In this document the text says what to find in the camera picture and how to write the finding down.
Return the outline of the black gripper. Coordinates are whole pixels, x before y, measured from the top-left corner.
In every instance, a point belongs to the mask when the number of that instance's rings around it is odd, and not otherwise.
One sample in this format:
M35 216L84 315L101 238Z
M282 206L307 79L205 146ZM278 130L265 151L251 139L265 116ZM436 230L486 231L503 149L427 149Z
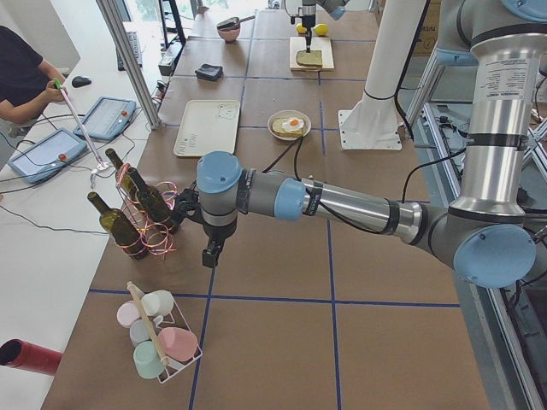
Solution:
M225 241L236 231L236 220L223 226L203 222L203 230L209 240L207 247L202 252L202 263L205 267L217 267Z
M300 12L303 27L306 29L306 36L311 38L315 26L316 5L314 3L303 3Z

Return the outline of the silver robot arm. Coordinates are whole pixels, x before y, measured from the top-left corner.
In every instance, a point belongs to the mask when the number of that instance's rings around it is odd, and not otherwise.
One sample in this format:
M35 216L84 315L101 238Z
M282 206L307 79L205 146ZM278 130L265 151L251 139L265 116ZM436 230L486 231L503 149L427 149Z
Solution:
M532 94L546 51L543 1L446 1L438 55L476 64L462 184L447 208L394 202L310 179L243 168L214 151L197 164L203 264L215 267L239 214L279 220L319 215L358 230L394 235L433 255L462 279L502 288L524 278L537 247L524 228L517 191L527 146Z
M340 19L349 1L345 0L302 0L296 13L289 13L291 24L300 19L305 29L305 39L308 43L313 37L312 29L316 25L316 9L323 8L334 20Z

